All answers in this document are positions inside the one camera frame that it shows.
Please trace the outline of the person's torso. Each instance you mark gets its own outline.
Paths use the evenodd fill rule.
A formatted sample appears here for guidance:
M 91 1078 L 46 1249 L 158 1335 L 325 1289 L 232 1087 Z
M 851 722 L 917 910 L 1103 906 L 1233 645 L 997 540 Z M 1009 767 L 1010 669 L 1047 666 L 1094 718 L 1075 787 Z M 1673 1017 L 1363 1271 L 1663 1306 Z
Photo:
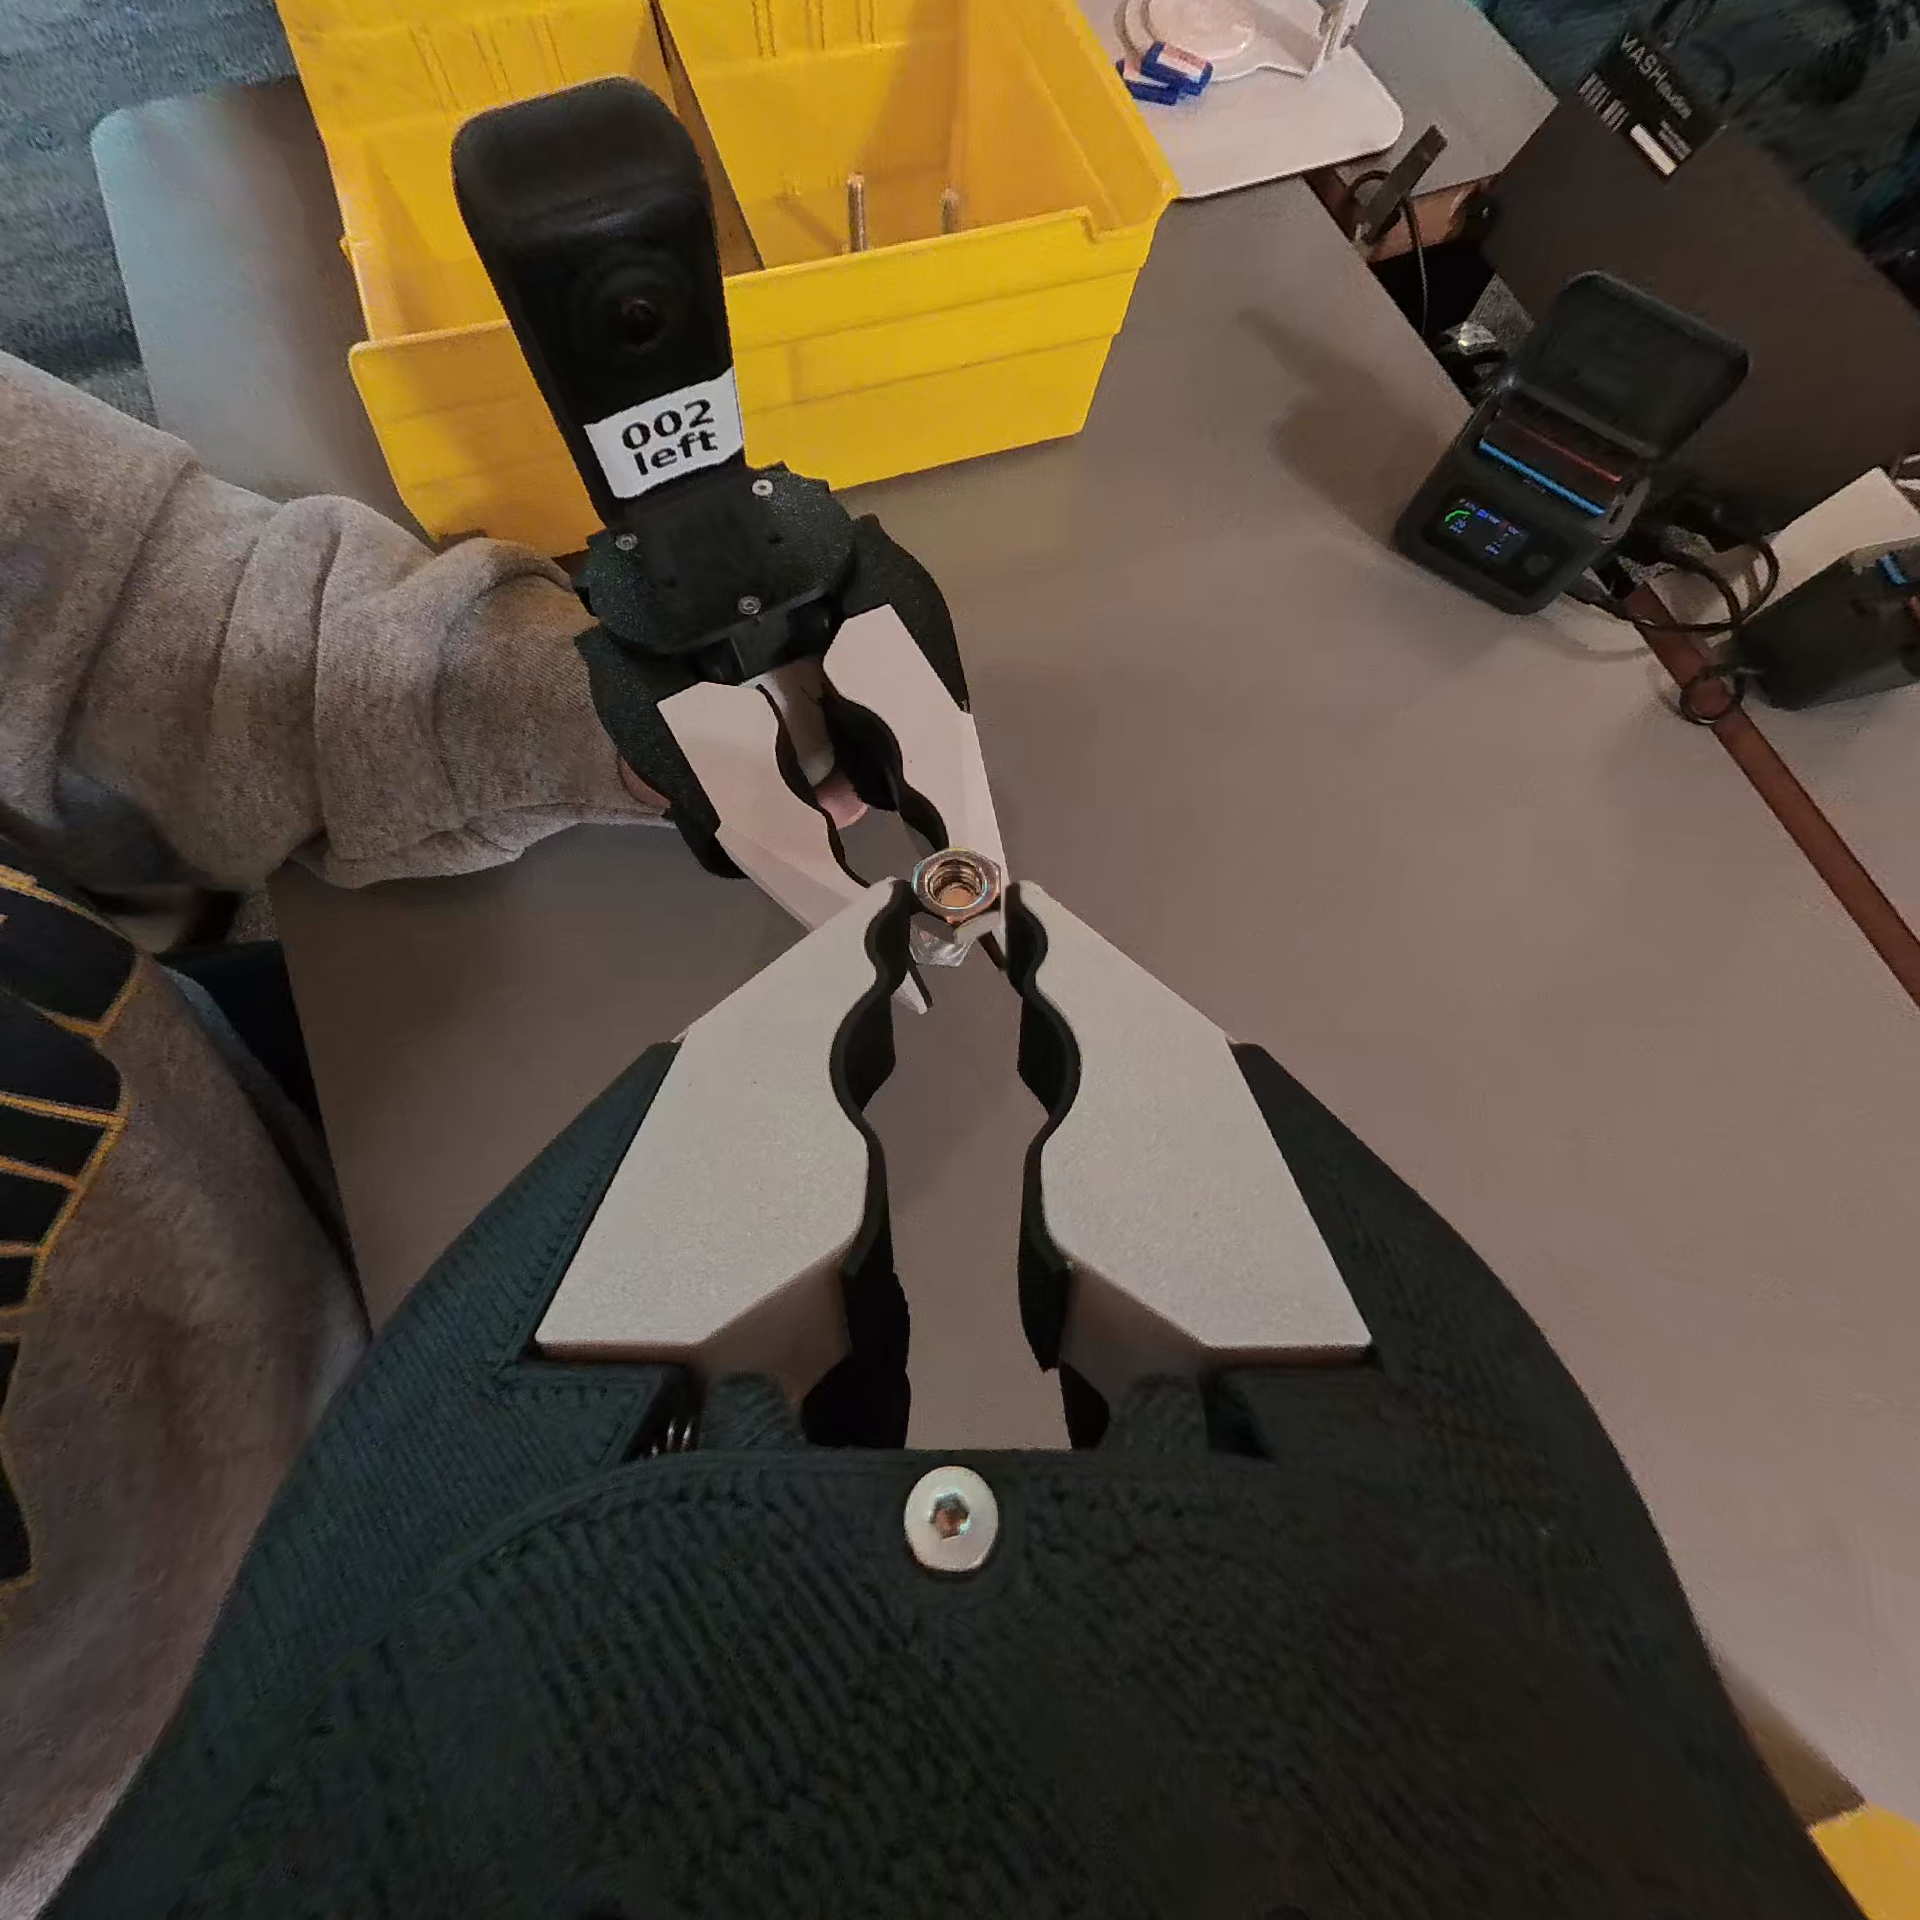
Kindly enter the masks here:
M 367 1346 L 322 1140 L 209 987 L 4 843 L 4 1914 L 169 1723 Z

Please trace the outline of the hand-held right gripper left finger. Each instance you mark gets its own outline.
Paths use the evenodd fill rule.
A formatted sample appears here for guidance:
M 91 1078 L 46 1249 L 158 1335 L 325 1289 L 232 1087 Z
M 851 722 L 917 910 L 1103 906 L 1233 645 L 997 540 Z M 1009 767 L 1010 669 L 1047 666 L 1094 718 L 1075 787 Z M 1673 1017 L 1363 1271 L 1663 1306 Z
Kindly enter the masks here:
M 837 1047 L 893 1037 L 907 902 L 857 891 L 688 1025 L 535 1330 L 550 1361 L 666 1364 L 807 1395 L 851 1353 L 875 1141 Z

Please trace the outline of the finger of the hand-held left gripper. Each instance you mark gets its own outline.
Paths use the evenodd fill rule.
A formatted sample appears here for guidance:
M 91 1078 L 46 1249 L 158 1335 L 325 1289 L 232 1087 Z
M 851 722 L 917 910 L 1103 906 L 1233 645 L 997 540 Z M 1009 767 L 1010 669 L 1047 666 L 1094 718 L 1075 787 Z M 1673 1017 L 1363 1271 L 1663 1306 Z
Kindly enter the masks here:
M 822 660 L 834 745 L 864 804 L 892 811 L 924 852 L 972 849 L 997 860 L 1005 842 L 979 725 L 893 606 L 852 614 Z M 972 951 L 1002 962 L 1002 899 L 967 925 Z
M 658 706 L 740 876 L 803 928 L 867 888 L 844 860 L 842 816 L 822 785 L 851 785 L 829 725 L 825 681 L 694 684 Z

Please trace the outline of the black label printer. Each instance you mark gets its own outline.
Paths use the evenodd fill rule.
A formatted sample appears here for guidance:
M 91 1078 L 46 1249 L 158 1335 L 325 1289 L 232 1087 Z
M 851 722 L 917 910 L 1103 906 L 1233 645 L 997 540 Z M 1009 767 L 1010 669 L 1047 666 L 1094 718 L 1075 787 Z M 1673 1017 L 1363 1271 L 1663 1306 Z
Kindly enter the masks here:
M 1393 525 L 1393 548 L 1529 618 L 1644 514 L 1658 479 L 1750 372 L 1711 323 L 1591 271 L 1551 301 Z

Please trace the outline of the black flat box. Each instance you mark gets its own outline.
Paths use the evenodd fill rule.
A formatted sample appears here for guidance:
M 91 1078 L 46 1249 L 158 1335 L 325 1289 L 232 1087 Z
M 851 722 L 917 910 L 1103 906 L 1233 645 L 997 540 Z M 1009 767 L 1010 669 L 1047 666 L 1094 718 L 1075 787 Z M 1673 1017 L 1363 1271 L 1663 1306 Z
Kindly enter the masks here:
M 1492 189 L 1533 319 L 1607 271 L 1748 353 L 1684 468 L 1772 525 L 1917 460 L 1917 5 L 1486 2 L 1555 109 Z

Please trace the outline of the yellow storage bin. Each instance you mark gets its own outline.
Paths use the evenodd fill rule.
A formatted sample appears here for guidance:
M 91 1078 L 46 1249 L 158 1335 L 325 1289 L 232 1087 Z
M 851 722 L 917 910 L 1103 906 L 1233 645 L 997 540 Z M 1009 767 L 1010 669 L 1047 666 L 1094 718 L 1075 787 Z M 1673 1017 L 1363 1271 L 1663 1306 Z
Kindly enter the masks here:
M 485 109 L 627 77 L 714 189 L 745 449 L 834 488 L 1076 435 L 1173 174 L 1076 2 L 278 2 L 426 535 L 552 558 L 602 516 L 456 208 Z M 871 249 L 846 252 L 864 173 Z M 965 195 L 941 232 L 943 187 Z

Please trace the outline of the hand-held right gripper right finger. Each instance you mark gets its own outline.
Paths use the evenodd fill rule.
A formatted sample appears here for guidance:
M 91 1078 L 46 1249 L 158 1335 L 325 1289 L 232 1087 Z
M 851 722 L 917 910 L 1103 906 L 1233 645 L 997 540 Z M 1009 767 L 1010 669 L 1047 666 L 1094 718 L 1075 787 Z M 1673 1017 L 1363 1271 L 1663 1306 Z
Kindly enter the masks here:
M 1372 1334 L 1234 1043 L 1035 882 L 1005 904 L 1024 1153 L 1020 1312 L 1044 1371 L 1329 1365 Z

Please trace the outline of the black battery charger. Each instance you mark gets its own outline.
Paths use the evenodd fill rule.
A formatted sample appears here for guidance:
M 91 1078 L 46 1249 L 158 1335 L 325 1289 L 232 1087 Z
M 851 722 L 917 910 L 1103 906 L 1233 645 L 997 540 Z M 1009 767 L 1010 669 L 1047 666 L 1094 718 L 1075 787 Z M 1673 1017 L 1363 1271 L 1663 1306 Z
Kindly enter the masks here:
M 1800 712 L 1917 685 L 1917 540 L 1862 546 L 1759 611 L 1748 689 Z

